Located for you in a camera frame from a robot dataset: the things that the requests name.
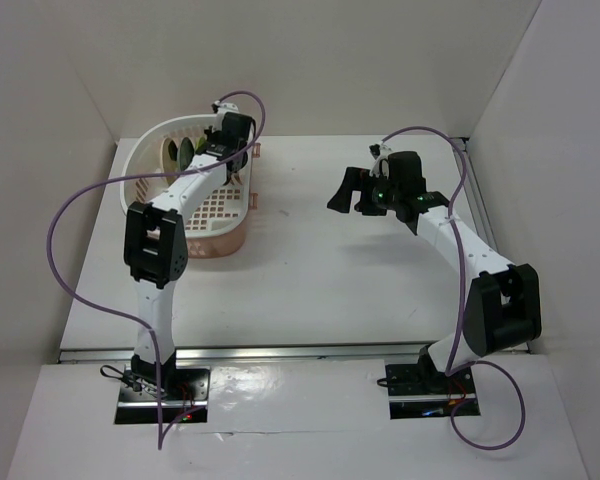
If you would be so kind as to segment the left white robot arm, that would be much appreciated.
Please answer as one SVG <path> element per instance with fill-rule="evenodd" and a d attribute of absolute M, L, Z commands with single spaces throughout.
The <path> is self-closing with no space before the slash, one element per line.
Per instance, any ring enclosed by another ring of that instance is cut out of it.
<path fill-rule="evenodd" d="M 125 164 L 123 260 L 143 321 L 132 373 L 156 399 L 176 390 L 173 297 L 190 258 L 226 256 L 240 247 L 249 202 L 252 117 L 224 104 L 144 134 Z"/>

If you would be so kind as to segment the green plate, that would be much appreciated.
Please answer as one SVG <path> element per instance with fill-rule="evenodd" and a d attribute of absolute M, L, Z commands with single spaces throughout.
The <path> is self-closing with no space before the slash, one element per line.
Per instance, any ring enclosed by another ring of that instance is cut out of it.
<path fill-rule="evenodd" d="M 200 155 L 201 153 L 203 153 L 205 145 L 206 145 L 206 138 L 200 137 L 195 143 L 195 154 Z"/>

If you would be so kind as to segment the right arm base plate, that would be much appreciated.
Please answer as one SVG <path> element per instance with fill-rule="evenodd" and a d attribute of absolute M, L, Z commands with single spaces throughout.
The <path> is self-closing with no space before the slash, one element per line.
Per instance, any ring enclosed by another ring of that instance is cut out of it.
<path fill-rule="evenodd" d="M 457 416 L 481 415 L 470 369 L 425 377 L 416 364 L 387 364 L 376 384 L 388 394 L 392 420 L 449 417 L 454 409 Z"/>

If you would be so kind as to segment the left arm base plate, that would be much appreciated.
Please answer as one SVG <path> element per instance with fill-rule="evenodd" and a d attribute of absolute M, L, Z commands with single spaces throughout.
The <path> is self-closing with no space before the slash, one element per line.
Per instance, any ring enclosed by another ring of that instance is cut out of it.
<path fill-rule="evenodd" d="M 104 365 L 100 373 L 120 382 L 116 425 L 157 423 L 158 390 L 153 383 L 134 375 L 128 367 L 120 370 Z M 164 424 L 176 418 L 181 424 L 206 423 L 210 380 L 211 370 L 207 367 L 177 369 L 172 384 L 160 393 Z"/>

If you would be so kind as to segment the pink and white dish rack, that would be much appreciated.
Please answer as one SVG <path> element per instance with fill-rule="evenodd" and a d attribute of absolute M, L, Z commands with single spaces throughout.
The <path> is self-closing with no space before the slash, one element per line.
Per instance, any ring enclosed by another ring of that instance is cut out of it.
<path fill-rule="evenodd" d="M 173 172 L 177 163 L 169 158 L 169 145 L 185 138 L 199 145 L 205 130 L 214 124 L 213 114 L 177 117 L 145 132 L 128 154 L 124 176 Z M 252 162 L 233 174 L 229 182 L 216 189 L 185 222 L 188 255 L 192 259 L 225 257 L 244 244 L 249 210 L 257 206 L 251 192 Z"/>

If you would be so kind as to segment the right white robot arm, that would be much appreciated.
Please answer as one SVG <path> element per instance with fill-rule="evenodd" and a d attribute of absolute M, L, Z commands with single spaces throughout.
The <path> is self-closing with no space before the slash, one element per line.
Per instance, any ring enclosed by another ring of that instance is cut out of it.
<path fill-rule="evenodd" d="M 417 153 L 372 149 L 374 166 L 347 168 L 327 207 L 364 216 L 393 212 L 458 273 L 462 324 L 420 350 L 414 376 L 421 388 L 438 392 L 461 367 L 540 336 L 539 277 L 531 265 L 493 250 L 450 211 L 442 193 L 428 190 Z"/>

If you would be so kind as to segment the blue floral plate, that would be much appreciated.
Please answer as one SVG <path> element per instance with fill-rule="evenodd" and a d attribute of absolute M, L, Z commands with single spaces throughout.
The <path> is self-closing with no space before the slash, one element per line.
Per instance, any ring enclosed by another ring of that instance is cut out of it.
<path fill-rule="evenodd" d="M 183 138 L 176 154 L 178 169 L 184 172 L 191 164 L 194 155 L 195 148 L 191 139 L 189 137 Z"/>

